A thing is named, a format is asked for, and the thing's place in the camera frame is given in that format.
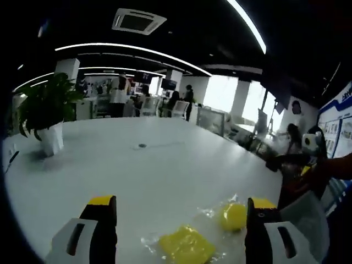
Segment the person's right hand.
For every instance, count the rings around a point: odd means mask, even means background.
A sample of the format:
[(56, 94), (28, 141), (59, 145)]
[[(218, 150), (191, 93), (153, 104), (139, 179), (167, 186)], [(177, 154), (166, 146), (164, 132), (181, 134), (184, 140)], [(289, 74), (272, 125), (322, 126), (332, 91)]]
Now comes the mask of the person's right hand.
[(332, 176), (329, 166), (330, 160), (325, 160), (318, 164), (318, 177), (314, 181), (299, 181), (295, 179), (292, 183), (288, 184), (285, 188), (288, 193), (294, 196), (301, 196), (308, 191), (312, 191), (319, 199), (325, 192), (326, 186)]

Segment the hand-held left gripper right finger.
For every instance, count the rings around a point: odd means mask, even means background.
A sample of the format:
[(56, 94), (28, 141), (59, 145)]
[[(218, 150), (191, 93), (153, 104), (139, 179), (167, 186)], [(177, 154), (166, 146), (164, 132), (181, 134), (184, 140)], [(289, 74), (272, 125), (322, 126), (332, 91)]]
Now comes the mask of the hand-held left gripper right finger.
[(247, 200), (246, 263), (317, 263), (309, 241), (276, 208), (257, 208)]

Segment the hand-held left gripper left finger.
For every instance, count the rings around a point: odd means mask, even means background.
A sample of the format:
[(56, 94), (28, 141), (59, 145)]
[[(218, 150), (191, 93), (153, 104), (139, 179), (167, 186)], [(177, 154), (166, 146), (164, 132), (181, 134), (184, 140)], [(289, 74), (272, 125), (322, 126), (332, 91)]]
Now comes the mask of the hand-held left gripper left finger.
[(116, 263), (116, 196), (92, 198), (53, 237), (45, 263)]

